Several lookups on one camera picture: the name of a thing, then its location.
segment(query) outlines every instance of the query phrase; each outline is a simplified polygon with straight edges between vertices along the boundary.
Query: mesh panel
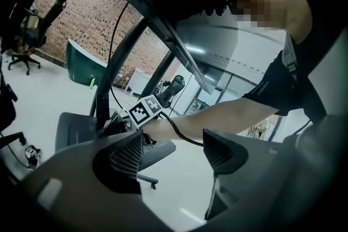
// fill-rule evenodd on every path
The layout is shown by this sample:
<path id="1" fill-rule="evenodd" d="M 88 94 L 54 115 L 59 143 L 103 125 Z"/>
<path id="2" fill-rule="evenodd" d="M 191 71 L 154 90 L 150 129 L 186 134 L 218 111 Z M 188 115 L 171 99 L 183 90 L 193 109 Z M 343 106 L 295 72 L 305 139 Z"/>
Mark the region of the mesh panel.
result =
<path id="1" fill-rule="evenodd" d="M 129 178 L 136 179 L 138 166 L 141 159 L 142 138 L 134 139 L 130 143 L 115 151 L 110 156 L 110 164 L 113 169 L 121 172 Z"/>
<path id="2" fill-rule="evenodd" d="M 209 137 L 204 138 L 203 151 L 212 168 L 224 164 L 233 157 L 233 152 L 227 146 Z"/>

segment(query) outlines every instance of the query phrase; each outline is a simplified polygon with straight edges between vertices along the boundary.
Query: red brick wall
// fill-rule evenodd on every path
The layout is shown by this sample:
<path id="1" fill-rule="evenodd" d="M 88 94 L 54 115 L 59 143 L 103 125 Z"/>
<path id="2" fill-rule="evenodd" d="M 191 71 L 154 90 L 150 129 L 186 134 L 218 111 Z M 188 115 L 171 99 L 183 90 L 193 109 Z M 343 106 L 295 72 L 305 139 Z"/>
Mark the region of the red brick wall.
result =
<path id="1" fill-rule="evenodd" d="M 55 0 L 36 0 L 33 8 L 38 10 L 40 16 L 44 16 L 54 2 Z M 65 10 L 47 31 L 47 42 L 42 51 L 65 61 L 67 39 L 72 39 L 107 62 L 114 25 L 125 3 L 125 0 L 67 0 Z M 113 51 L 140 17 L 140 13 L 129 5 L 117 28 Z M 122 66 L 123 77 L 117 78 L 116 83 L 123 84 L 126 76 L 130 77 L 136 67 L 147 74 L 153 73 L 167 52 L 168 48 L 147 29 Z M 178 65 L 179 61 L 176 59 L 163 79 L 171 79 Z"/>

